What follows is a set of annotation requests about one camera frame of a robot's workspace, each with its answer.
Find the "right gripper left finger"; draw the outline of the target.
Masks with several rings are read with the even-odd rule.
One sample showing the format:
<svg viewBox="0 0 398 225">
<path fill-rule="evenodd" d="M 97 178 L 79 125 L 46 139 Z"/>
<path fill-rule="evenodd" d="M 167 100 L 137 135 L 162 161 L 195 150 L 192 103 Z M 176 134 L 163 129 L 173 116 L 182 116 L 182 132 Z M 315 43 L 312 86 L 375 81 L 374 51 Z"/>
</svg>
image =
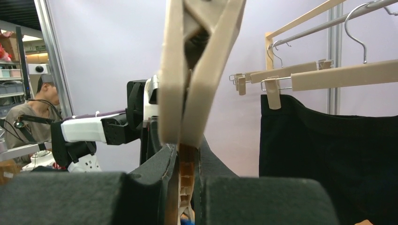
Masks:
<svg viewBox="0 0 398 225">
<path fill-rule="evenodd" d="M 176 149 L 130 174 L 31 172 L 0 188 L 3 225 L 175 225 Z"/>
</svg>

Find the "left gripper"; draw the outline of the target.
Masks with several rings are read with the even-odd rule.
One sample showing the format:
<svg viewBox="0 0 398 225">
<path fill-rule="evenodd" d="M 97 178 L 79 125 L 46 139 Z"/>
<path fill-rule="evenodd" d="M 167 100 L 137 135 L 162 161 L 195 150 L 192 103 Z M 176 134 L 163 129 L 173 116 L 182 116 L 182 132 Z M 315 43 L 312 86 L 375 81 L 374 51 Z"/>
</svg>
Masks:
<svg viewBox="0 0 398 225">
<path fill-rule="evenodd" d="M 161 149 L 158 137 L 158 116 L 153 116 L 148 121 L 143 119 L 146 81 L 135 80 L 127 83 L 126 118 L 133 134 L 141 141 L 140 164 L 143 164 Z"/>
</svg>

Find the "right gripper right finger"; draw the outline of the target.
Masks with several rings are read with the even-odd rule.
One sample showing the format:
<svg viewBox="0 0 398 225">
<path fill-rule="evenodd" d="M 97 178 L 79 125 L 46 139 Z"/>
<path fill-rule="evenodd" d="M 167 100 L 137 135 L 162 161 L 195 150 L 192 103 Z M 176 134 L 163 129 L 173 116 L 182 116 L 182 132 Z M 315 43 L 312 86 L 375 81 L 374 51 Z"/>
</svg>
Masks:
<svg viewBox="0 0 398 225">
<path fill-rule="evenodd" d="M 239 177 L 203 140 L 196 152 L 198 225 L 337 225 L 321 184 L 301 178 Z"/>
</svg>

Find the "beige clip hanger blue underwear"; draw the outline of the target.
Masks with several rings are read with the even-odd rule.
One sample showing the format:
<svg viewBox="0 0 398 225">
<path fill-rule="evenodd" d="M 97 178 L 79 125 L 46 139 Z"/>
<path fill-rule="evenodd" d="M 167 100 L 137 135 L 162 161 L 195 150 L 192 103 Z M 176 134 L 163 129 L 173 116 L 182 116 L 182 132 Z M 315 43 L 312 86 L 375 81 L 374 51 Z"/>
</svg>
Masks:
<svg viewBox="0 0 398 225">
<path fill-rule="evenodd" d="M 244 0 L 168 0 L 158 73 L 158 135 L 178 155 L 177 216 L 194 221 L 195 155 L 239 35 Z"/>
</svg>

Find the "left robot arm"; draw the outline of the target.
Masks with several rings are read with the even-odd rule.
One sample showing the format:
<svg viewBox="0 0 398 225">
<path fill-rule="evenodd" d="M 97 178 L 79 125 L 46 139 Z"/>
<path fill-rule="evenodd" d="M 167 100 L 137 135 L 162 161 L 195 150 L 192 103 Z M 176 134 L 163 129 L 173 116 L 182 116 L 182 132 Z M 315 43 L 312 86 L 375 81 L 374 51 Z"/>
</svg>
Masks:
<svg viewBox="0 0 398 225">
<path fill-rule="evenodd" d="M 143 164 L 161 148 L 156 124 L 157 89 L 155 76 L 147 81 L 131 81 L 127 85 L 128 103 L 124 110 L 73 116 L 61 121 L 23 114 L 14 126 L 29 141 L 33 141 L 33 137 L 27 133 L 27 121 L 51 126 L 51 150 L 40 143 L 40 151 L 32 158 L 34 164 L 37 158 L 50 154 L 50 165 L 54 168 L 70 172 L 100 171 L 96 143 L 122 145 L 137 139 L 141 140 L 140 163 Z"/>
</svg>

